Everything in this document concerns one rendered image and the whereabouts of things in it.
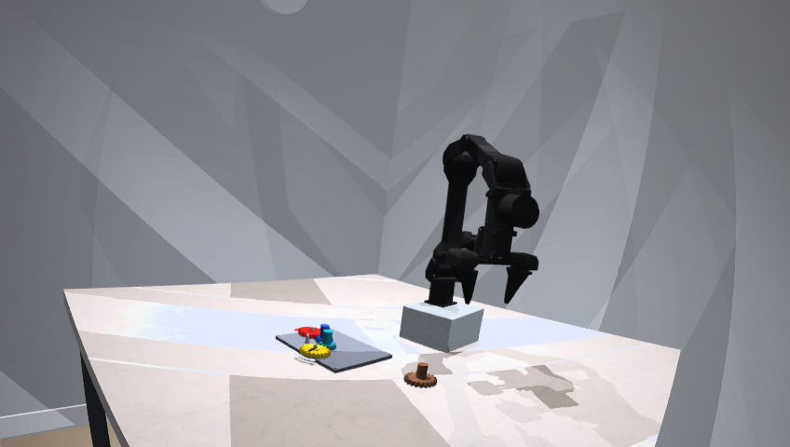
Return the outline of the teal gear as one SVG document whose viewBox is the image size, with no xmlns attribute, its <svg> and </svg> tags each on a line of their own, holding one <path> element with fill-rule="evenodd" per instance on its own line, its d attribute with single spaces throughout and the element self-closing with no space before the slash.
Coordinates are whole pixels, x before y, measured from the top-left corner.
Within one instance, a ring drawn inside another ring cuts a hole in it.
<svg viewBox="0 0 790 447">
<path fill-rule="evenodd" d="M 336 343 L 332 342 L 333 340 L 333 332 L 332 330 L 323 330 L 323 340 L 318 342 L 318 345 L 327 346 L 330 350 L 334 350 L 336 348 Z"/>
</svg>

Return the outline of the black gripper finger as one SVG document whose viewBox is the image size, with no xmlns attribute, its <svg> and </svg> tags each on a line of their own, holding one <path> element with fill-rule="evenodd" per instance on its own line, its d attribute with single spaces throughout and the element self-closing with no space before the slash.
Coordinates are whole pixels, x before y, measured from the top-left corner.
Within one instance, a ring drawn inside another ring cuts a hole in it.
<svg viewBox="0 0 790 447">
<path fill-rule="evenodd" d="M 453 265 L 451 265 L 451 267 L 458 272 L 464 293 L 464 302 L 466 305 L 469 305 L 473 295 L 478 270 L 462 270 L 461 268 L 455 267 Z"/>
<path fill-rule="evenodd" d="M 506 267 L 508 272 L 508 283 L 505 289 L 505 296 L 504 296 L 504 303 L 508 304 L 512 297 L 517 292 L 518 288 L 525 282 L 526 278 L 529 275 L 532 275 L 532 271 L 519 271 L 514 268 Z"/>
</svg>

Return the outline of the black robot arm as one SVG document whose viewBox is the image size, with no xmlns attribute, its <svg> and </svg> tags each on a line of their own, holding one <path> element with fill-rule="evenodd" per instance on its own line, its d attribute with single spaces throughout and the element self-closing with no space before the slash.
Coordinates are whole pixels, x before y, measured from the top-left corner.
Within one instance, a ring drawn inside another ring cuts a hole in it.
<svg viewBox="0 0 790 447">
<path fill-rule="evenodd" d="M 468 185 L 483 167 L 482 176 L 489 191 L 485 221 L 528 229 L 538 221 L 537 201 L 531 197 L 530 183 L 520 159 L 501 154 L 482 136 L 466 134 L 447 145 L 443 153 L 443 171 L 449 182 L 445 205 L 443 239 L 435 248 L 426 279 L 430 282 L 429 299 L 424 303 L 446 307 L 453 301 L 458 272 L 445 263 L 449 249 L 479 251 L 484 232 L 463 231 Z M 480 254 L 478 252 L 478 254 Z M 434 276 L 433 276 L 434 275 Z"/>
</svg>

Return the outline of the red gear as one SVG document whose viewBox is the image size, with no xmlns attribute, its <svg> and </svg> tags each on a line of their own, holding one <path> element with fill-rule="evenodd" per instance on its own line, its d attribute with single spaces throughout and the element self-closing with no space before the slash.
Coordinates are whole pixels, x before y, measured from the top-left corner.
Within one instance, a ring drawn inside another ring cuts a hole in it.
<svg viewBox="0 0 790 447">
<path fill-rule="evenodd" d="M 310 339 L 312 339 L 312 338 L 316 339 L 315 336 L 320 335 L 320 329 L 314 328 L 314 331 L 311 331 L 309 326 L 308 327 L 305 326 L 305 328 L 302 327 L 302 328 L 298 329 L 298 334 L 300 334 L 300 335 L 303 335 L 303 336 L 306 337 L 307 333 L 309 334 L 309 338 Z"/>
</svg>

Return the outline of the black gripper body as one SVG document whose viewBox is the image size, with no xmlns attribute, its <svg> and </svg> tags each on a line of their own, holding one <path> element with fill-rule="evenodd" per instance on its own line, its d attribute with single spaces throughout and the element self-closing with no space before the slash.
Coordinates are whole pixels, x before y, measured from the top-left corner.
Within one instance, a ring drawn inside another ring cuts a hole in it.
<svg viewBox="0 0 790 447">
<path fill-rule="evenodd" d="M 519 271 L 538 270 L 538 257 L 525 252 L 511 252 L 512 237 L 517 236 L 513 228 L 507 224 L 484 222 L 480 254 L 467 249 L 449 249 L 444 262 L 462 270 L 474 270 L 478 264 L 510 265 Z"/>
</svg>

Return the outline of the yellow gear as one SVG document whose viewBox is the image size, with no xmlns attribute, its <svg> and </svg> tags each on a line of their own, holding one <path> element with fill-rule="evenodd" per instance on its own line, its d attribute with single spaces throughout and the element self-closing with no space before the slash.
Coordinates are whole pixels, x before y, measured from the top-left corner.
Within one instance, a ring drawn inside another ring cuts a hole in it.
<svg viewBox="0 0 790 447">
<path fill-rule="evenodd" d="M 323 345 L 317 345 L 317 346 L 318 348 L 313 348 L 312 344 L 310 345 L 306 344 L 300 346 L 299 349 L 303 355 L 306 355 L 306 357 L 311 357 L 311 358 L 313 357 L 315 359 L 316 358 L 325 359 L 325 357 L 330 357 L 331 354 L 330 348 L 327 348 L 327 346 L 323 346 Z"/>
</svg>

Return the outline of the brown gear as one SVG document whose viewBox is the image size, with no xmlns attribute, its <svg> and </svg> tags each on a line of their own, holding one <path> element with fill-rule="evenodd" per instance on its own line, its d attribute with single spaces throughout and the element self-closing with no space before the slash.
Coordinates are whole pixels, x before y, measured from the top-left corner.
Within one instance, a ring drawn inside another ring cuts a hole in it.
<svg viewBox="0 0 790 447">
<path fill-rule="evenodd" d="M 425 362 L 418 362 L 416 372 L 407 373 L 404 377 L 404 383 L 411 384 L 411 386 L 419 386 L 427 388 L 437 385 L 436 376 L 427 373 L 428 364 Z"/>
</svg>

